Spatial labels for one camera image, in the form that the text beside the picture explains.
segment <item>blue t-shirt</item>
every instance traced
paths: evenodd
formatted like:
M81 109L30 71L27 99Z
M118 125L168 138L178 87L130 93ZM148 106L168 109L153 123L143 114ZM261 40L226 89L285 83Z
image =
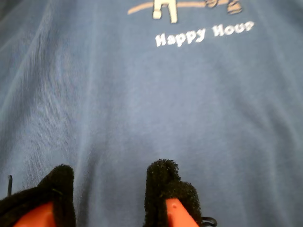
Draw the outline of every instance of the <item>blue t-shirt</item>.
M80 227L141 227L179 164L220 227L303 226L302 0L0 0L0 199L59 164Z

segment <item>orange plastic part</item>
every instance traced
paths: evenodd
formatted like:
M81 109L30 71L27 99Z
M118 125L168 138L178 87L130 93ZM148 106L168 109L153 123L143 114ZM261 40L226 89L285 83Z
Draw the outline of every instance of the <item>orange plastic part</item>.
M25 214L14 227L56 227L53 203L41 205Z
M178 199L166 200L169 227L199 227Z

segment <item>tan stripe graphic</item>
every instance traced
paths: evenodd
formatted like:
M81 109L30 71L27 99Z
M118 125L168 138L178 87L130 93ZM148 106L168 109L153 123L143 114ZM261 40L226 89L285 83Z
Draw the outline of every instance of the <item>tan stripe graphic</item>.
M227 4L229 0L219 0L218 5ZM177 7L194 7L194 8L204 8L206 6L205 1L180 1L177 3ZM138 6L132 7L128 10L127 14L133 14L143 9L148 9L153 7L153 1L142 3Z

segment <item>black fuzzy fabric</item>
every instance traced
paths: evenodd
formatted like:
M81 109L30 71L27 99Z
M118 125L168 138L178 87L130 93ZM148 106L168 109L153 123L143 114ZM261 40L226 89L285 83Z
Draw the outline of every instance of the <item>black fuzzy fabric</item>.
M143 227L169 227L166 199L177 198L200 227L216 226L216 221L204 223L196 189L182 182L178 165L171 160L159 159L147 169L145 191L145 223Z
M73 179L72 168L57 166L37 187L1 200L1 227L13 227L23 215L51 201L56 227L75 227L76 218L72 202Z

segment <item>cartoon figure graphic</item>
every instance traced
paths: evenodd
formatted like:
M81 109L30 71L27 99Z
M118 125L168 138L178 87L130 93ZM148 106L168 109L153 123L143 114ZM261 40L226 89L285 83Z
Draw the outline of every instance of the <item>cartoon figure graphic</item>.
M170 21L171 23L176 23L178 21L177 0L154 0L152 17L154 19L160 19L162 17L162 5L168 6Z
M242 6L239 1L240 0L152 0L132 7L128 10L127 14L130 15L140 10L153 7L152 17L154 19L160 19L162 17L162 6L165 6L168 7L170 21L172 24L174 24L178 21L177 8L214 8L218 5L227 5L227 13L232 15L242 12Z
M242 6L238 0L229 0L227 3L228 14L236 14L242 12Z

